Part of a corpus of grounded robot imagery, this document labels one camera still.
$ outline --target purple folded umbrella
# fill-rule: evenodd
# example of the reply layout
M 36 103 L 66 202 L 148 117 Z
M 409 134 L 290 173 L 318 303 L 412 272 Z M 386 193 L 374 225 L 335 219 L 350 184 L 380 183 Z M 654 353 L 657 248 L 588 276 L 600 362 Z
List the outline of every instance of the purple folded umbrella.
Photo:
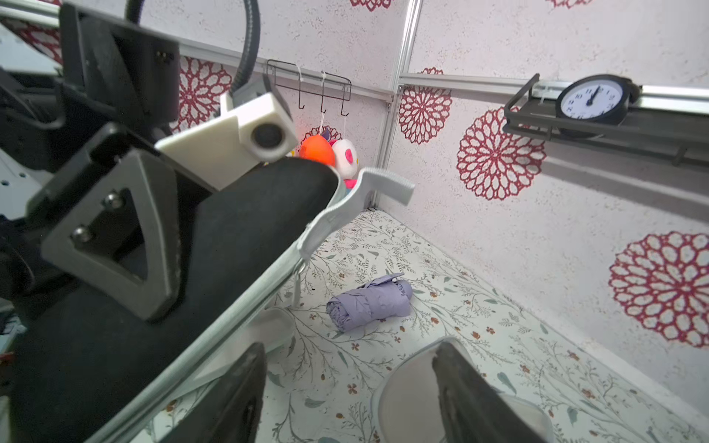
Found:
M 398 274 L 389 274 L 332 297 L 327 312 L 337 328 L 347 332 L 372 320 L 410 313 L 411 285 L 406 280 L 393 281 Z

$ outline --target floral floor mat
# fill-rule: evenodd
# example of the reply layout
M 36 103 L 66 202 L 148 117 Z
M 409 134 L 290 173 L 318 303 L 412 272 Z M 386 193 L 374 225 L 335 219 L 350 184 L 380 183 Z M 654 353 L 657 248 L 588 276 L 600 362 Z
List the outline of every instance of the floral floor mat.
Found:
M 411 315 L 338 332 L 328 299 L 391 272 L 404 272 L 413 287 Z M 291 282 L 281 294 L 292 290 Z M 290 310 L 295 338 L 269 354 L 258 442 L 379 443 L 373 390 L 445 335 L 465 345 L 493 387 L 546 411 L 559 443 L 702 442 L 679 417 L 382 211 L 365 211 L 331 235 L 313 255 L 302 291 Z M 207 389 L 171 401 L 133 441 L 159 441 Z

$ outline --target orange stuffed toy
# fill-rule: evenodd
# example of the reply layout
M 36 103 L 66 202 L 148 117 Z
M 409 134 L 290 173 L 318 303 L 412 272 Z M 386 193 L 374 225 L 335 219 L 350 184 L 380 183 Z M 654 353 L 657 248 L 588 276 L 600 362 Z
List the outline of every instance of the orange stuffed toy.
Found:
M 301 152 L 298 156 L 332 167 L 336 164 L 335 151 L 322 135 L 313 135 L 306 138 L 306 141 L 301 145 Z

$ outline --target clock face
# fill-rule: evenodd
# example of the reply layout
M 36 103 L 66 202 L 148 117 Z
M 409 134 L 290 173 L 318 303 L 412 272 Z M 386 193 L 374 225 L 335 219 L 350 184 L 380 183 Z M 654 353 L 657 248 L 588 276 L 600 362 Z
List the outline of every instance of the clock face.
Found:
M 623 88 L 613 80 L 590 80 L 566 93 L 561 111 L 570 118 L 594 118 L 615 108 L 622 98 Z

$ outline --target red flower pattern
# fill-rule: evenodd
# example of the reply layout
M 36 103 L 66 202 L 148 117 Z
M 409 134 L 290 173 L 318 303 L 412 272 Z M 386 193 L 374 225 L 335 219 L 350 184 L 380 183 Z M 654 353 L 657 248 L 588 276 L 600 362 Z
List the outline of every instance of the red flower pattern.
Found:
M 184 130 L 209 120 L 219 106 L 219 96 L 229 90 L 231 79 L 218 63 L 180 57 L 179 120 L 171 128 Z
M 487 111 L 460 140 L 460 179 L 476 196 L 488 200 L 504 200 L 530 186 L 547 157 L 543 140 L 507 134 L 504 124 L 503 108 Z
M 566 7 L 567 9 L 571 9 L 574 6 L 579 6 L 579 5 L 587 5 L 591 3 L 593 0 L 547 0 L 551 1 L 554 4 L 555 8 L 562 8 Z
M 434 67 L 422 74 L 443 74 Z M 449 89 L 410 86 L 401 94 L 399 125 L 404 137 L 412 143 L 426 143 L 443 129 L 450 115 Z
M 366 6 L 370 12 L 380 6 L 384 9 L 391 6 L 391 0 L 350 0 L 350 3 L 353 6 Z
M 643 327 L 709 346 L 709 235 L 648 235 L 618 254 L 610 272 L 614 299 Z
M 28 45 L 33 46 L 44 55 L 51 57 L 57 63 L 62 63 L 62 46 L 60 44 L 58 29 L 10 18 L 3 19 L 0 23 L 15 33 Z
M 342 140 L 342 134 L 340 132 L 333 128 L 332 126 L 328 125 L 323 125 L 323 132 L 325 132 L 326 129 L 330 130 L 330 140 Z M 303 139 L 301 140 L 301 143 L 306 141 L 306 138 L 312 137 L 313 135 L 320 134 L 320 126 L 316 126 L 312 129 L 310 129 L 304 136 Z

